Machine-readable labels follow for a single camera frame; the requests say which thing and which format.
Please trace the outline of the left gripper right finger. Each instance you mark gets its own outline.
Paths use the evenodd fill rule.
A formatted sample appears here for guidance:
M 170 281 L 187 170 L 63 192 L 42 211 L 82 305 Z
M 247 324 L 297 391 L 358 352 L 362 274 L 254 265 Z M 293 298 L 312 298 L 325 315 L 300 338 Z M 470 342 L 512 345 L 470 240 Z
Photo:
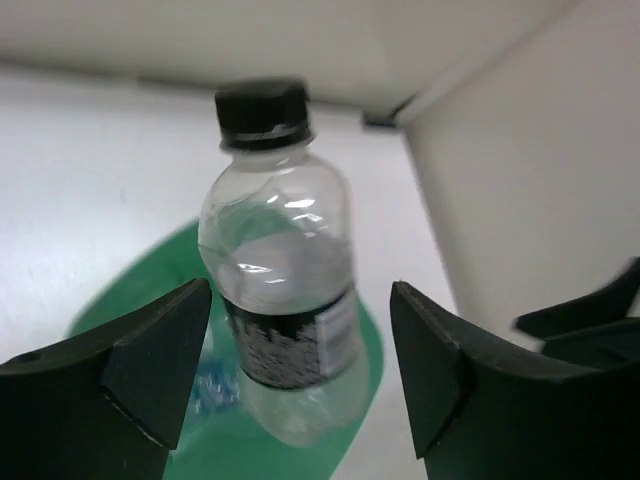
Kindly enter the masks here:
M 407 282 L 390 313 L 415 454 L 431 479 L 635 479 L 639 365 L 518 347 Z

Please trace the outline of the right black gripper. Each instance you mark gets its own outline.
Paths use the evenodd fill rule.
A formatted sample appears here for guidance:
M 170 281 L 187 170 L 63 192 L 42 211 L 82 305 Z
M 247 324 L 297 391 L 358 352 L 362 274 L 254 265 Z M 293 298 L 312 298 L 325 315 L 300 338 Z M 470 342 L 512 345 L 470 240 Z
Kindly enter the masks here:
M 639 258 L 587 295 L 518 317 L 514 328 L 543 342 L 545 373 L 603 372 L 639 363 Z

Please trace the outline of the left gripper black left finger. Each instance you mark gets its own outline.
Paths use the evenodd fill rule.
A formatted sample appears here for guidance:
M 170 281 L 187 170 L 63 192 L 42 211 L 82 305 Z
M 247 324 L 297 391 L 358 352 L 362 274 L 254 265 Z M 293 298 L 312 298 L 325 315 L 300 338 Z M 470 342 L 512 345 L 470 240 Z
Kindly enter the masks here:
M 1 366 L 4 479 L 160 479 L 175 450 L 212 292 L 194 279 Z

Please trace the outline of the blue label bottle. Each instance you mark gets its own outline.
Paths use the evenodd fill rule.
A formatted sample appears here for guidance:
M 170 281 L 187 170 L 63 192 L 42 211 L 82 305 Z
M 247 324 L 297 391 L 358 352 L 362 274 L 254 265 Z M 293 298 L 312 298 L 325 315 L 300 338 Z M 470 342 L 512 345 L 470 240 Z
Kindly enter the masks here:
M 240 404 L 237 366 L 225 358 L 202 360 L 196 370 L 190 405 L 197 415 L 209 416 Z

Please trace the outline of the clear bottle black label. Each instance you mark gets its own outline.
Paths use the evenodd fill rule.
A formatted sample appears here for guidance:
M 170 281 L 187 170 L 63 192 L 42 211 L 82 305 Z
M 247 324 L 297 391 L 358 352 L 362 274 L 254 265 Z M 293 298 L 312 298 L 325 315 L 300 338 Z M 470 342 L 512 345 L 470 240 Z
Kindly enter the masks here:
M 215 107 L 231 161 L 203 202 L 199 253 L 248 410 L 279 441 L 308 447 L 359 418 L 368 395 L 350 188 L 311 151 L 302 79 L 227 83 Z

